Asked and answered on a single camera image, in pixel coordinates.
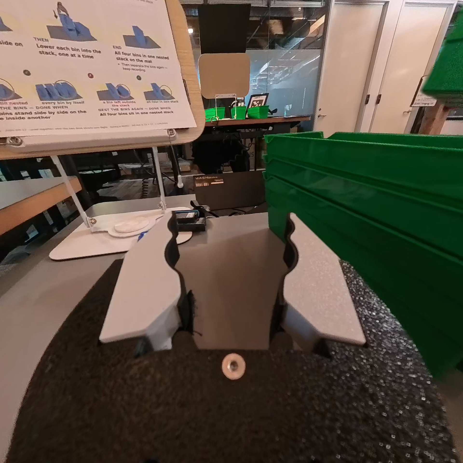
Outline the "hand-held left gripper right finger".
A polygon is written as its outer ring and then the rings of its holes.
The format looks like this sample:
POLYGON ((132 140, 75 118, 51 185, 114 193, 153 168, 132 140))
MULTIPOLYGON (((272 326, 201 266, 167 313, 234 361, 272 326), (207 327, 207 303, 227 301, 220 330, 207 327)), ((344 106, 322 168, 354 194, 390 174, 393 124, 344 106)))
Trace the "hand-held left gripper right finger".
POLYGON ((294 212, 287 216, 285 237, 281 328, 306 351, 322 340, 364 346, 338 256, 294 212))

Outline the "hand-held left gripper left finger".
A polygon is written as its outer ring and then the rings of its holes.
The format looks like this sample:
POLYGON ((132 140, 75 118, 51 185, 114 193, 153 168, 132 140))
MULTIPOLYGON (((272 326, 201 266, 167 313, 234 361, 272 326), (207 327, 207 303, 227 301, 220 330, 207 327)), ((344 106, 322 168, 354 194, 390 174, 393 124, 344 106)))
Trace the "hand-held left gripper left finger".
POLYGON ((182 285, 167 251, 171 246, 178 251, 177 234, 175 213, 166 212, 126 253, 101 328, 102 344, 145 339, 154 351, 172 349, 181 324, 182 285))

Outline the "white round disc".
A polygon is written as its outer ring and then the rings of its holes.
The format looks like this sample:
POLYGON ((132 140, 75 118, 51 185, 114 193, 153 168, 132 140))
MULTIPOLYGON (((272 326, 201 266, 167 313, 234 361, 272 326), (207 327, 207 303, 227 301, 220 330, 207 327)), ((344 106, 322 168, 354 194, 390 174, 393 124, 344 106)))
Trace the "white round disc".
POLYGON ((149 219, 145 217, 130 217, 129 219, 116 223, 113 230, 117 234, 132 234, 146 228, 150 224, 149 219))

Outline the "black cardboard box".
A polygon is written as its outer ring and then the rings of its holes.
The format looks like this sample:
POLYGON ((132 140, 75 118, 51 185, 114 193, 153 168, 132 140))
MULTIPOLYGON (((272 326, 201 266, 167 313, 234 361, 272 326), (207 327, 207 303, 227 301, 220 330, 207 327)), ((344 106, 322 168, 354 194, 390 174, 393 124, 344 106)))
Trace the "black cardboard box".
POLYGON ((234 213, 250 207, 245 214, 268 211, 264 171, 246 171, 194 176, 194 208, 216 216, 216 211, 234 213))

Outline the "grey table with wooden edge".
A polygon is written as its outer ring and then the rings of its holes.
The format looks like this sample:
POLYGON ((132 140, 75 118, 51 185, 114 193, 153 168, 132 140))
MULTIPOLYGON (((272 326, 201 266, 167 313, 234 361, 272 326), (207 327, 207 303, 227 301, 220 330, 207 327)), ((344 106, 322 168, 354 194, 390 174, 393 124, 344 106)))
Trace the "grey table with wooden edge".
POLYGON ((0 234, 70 197, 62 177, 0 183, 0 234))

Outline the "long wooden work table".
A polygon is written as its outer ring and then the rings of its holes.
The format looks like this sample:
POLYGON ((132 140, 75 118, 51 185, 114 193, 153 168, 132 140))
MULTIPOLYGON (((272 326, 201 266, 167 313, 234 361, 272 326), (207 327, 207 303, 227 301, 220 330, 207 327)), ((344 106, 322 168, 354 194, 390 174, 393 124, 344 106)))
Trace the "long wooden work table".
POLYGON ((236 129, 246 127, 274 126, 275 124, 290 124, 295 126, 300 122, 310 121, 311 116, 269 117, 263 119, 220 119, 218 121, 206 121, 205 128, 234 127, 236 129))

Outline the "white notice board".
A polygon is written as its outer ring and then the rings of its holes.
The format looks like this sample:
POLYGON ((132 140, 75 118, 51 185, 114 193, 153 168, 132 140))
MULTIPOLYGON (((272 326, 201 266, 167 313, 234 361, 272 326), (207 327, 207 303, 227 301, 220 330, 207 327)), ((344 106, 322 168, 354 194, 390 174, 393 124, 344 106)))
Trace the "white notice board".
POLYGON ((426 83, 429 75, 422 76, 420 83, 418 84, 417 90, 412 98, 410 107, 433 107, 437 100, 432 96, 428 96, 423 93, 423 86, 426 83))

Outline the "white door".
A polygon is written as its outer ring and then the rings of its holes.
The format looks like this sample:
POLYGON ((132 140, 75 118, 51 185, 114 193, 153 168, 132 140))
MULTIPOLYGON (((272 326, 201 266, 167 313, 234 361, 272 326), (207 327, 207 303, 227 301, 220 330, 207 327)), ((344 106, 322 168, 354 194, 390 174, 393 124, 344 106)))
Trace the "white door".
POLYGON ((333 1, 314 116, 325 137, 362 125, 387 9, 387 1, 333 1))
POLYGON ((435 60, 454 1, 404 1, 369 132, 409 133, 419 111, 412 103, 435 60))

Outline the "beige rounded board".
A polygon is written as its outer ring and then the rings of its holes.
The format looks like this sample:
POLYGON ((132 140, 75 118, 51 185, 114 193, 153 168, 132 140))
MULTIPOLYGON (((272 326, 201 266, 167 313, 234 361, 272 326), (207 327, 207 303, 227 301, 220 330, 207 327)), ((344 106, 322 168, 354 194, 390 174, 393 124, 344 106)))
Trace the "beige rounded board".
POLYGON ((200 91, 206 99, 218 95, 245 97, 250 89, 251 60, 246 53, 201 54, 200 91))

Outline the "black hanging panel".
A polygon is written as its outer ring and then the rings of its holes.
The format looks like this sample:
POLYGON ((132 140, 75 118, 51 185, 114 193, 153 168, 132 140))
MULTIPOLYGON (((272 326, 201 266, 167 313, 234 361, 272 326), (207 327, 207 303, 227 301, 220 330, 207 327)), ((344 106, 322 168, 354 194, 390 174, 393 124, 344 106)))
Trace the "black hanging panel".
POLYGON ((200 52, 245 53, 250 4, 200 5, 200 52))

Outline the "wooden support post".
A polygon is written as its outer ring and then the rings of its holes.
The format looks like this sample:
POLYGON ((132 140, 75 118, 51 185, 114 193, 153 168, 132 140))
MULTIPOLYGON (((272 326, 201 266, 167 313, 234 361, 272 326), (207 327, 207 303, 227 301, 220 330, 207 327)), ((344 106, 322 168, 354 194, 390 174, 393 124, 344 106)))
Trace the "wooden support post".
POLYGON ((440 135, 450 108, 437 101, 433 107, 426 107, 421 120, 419 134, 440 135))

